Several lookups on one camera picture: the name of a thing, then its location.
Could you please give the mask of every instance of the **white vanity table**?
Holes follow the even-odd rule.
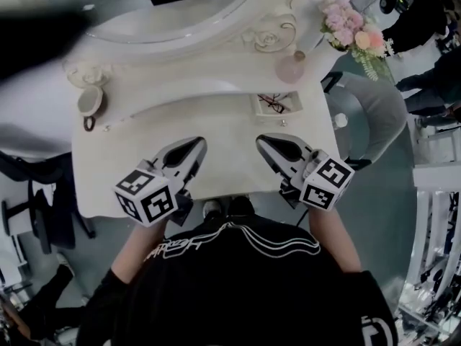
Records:
[[[216,14],[197,9],[206,13],[202,20],[195,15],[190,27],[170,30],[163,21],[162,32],[143,25],[149,13],[139,9],[90,30],[63,65],[72,84],[101,86],[107,98],[92,132],[83,129],[80,115],[74,120],[80,213],[125,216],[112,186],[141,159],[191,136],[208,144],[189,186],[194,199],[278,191],[280,178],[256,149],[262,133],[293,134],[338,156],[319,79],[306,75],[289,85],[274,72],[277,59],[293,53],[306,35],[309,48],[318,42],[318,1],[229,0]],[[161,9],[174,16],[181,4]],[[120,31],[123,25],[129,29]],[[285,92],[297,92],[303,111],[256,122],[250,94]]]

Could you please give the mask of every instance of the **black chair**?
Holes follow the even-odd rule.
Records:
[[[33,233],[40,240],[45,254],[51,253],[51,244],[64,249],[75,247],[73,217],[81,224],[90,239],[96,237],[92,222],[82,217],[77,208],[71,153],[38,163],[29,163],[0,151],[0,172],[17,182],[29,181],[27,202],[13,207],[6,206],[5,201],[1,202],[6,235],[9,236],[9,218],[29,209]],[[42,185],[55,183],[52,206],[48,204],[43,190],[34,194],[32,181]]]

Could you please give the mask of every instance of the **gray floor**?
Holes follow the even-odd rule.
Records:
[[[349,56],[341,58],[335,69],[363,74]],[[413,154],[406,128],[376,164],[356,173],[338,204],[364,268],[372,271],[389,302],[394,304],[400,295],[413,245],[416,191],[412,168]],[[259,215],[288,224],[296,224],[304,211],[303,206],[292,210],[276,193],[253,194],[251,200]],[[184,227],[169,225],[167,236],[190,229],[201,220],[201,205],[196,204]],[[88,240],[76,226],[77,247],[66,255],[77,276],[59,306],[80,306],[81,295],[94,291],[133,227],[128,219],[95,218],[94,222],[98,233],[95,240]],[[307,219],[301,226],[307,228]],[[53,255],[41,253],[32,234],[23,235],[22,243],[33,272],[33,288],[37,290],[53,276],[57,262]]]

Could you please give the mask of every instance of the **gray chair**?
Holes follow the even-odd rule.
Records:
[[[389,81],[372,81],[347,72],[331,72],[322,81],[325,93],[334,88],[336,103],[341,93],[353,94],[359,100],[370,128],[370,141],[360,159],[346,162],[355,170],[375,163],[405,128],[407,110],[401,93]]]

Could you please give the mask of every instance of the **person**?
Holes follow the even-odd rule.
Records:
[[[430,110],[437,111],[438,108],[426,108],[426,114]],[[428,126],[433,127],[444,127],[446,125],[453,125],[455,123],[461,123],[461,102],[453,104],[447,109],[443,109],[439,114],[425,115],[415,119],[416,125],[420,128],[426,128]]]
[[[424,45],[433,34],[447,34],[446,10],[454,10],[453,0],[413,0],[397,22],[382,31],[385,40],[392,39],[394,53]]]
[[[310,232],[255,214],[224,216],[164,240],[137,225],[89,300],[77,346],[396,345],[393,316],[336,210],[309,207]]]
[[[458,70],[461,63],[461,47],[444,54],[435,62],[433,69],[422,74],[416,74],[402,79],[397,88],[404,92],[412,89],[421,91],[405,99],[408,112],[415,112],[424,108],[442,107],[461,100],[461,72]]]
[[[446,38],[440,40],[441,45],[446,45],[453,39],[458,29],[458,20],[460,20],[460,15],[457,12],[453,12],[453,14],[447,12],[447,27],[449,33]]]
[[[59,267],[55,276],[21,311],[18,312],[6,298],[0,299],[8,323],[7,337],[11,346],[37,345],[35,341],[53,340],[55,332],[59,329],[80,325],[84,306],[59,309],[55,307],[61,293],[74,277],[66,257],[61,253],[57,253],[56,257]]]

